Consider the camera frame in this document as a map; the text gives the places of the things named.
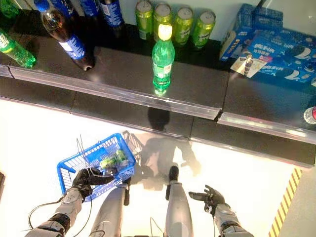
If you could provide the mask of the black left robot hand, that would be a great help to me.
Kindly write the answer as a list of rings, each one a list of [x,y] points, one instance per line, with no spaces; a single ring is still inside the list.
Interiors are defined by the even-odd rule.
[[[81,194],[82,202],[87,196],[92,194],[92,187],[104,185],[114,180],[112,175],[103,175],[103,173],[93,167],[82,169],[72,182],[72,188],[77,188]]]

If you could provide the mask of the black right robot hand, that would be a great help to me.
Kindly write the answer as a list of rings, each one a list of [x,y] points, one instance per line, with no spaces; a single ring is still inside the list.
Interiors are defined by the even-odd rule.
[[[216,207],[219,204],[225,204],[224,197],[212,187],[205,185],[203,193],[189,192],[189,197],[194,200],[204,202],[204,211],[210,213],[213,217],[216,212]]]

